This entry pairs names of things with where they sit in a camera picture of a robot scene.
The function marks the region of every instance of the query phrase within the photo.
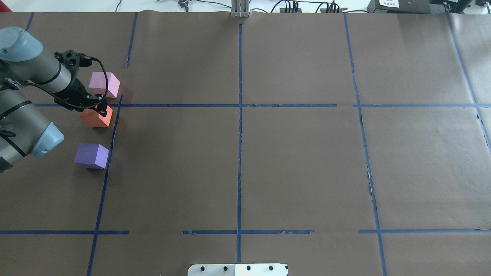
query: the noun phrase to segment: white metal bracket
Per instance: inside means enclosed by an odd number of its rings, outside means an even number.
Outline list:
[[[249,0],[232,0],[232,17],[249,17]]]
[[[192,265],[188,276],[288,276],[287,264]]]

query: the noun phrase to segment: pink cube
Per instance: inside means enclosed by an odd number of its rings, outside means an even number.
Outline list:
[[[119,80],[111,72],[106,72],[108,75],[108,98],[116,98],[119,90]],[[95,94],[102,94],[106,92],[106,78],[104,72],[93,72],[89,83],[90,90]]]
[[[99,144],[79,144],[74,163],[84,168],[106,168],[109,150]]]

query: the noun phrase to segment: label on black box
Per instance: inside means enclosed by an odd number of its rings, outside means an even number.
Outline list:
[[[386,7],[391,7],[391,8],[398,8],[399,7],[399,0],[379,0],[380,5],[386,6]]]

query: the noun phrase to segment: colored block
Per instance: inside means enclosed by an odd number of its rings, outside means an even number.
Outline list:
[[[106,111],[108,112],[107,115],[102,117],[94,110],[85,109],[80,115],[80,119],[91,128],[106,128],[111,123],[112,108],[108,106]]]
[[[108,75],[108,98],[116,98],[119,90],[119,80],[111,72],[106,72]],[[96,94],[104,95],[106,91],[106,78],[104,72],[93,72],[90,78],[89,88]]]
[[[99,144],[79,144],[75,164],[84,168],[106,168],[109,150]]]

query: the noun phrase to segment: light blue joint cap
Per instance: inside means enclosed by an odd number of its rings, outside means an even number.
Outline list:
[[[0,29],[0,59],[20,62],[43,52],[43,44],[19,27]]]
[[[63,140],[65,136],[61,131],[51,122],[43,132],[43,135],[39,138],[31,154],[35,157],[42,157],[43,155],[56,148]]]

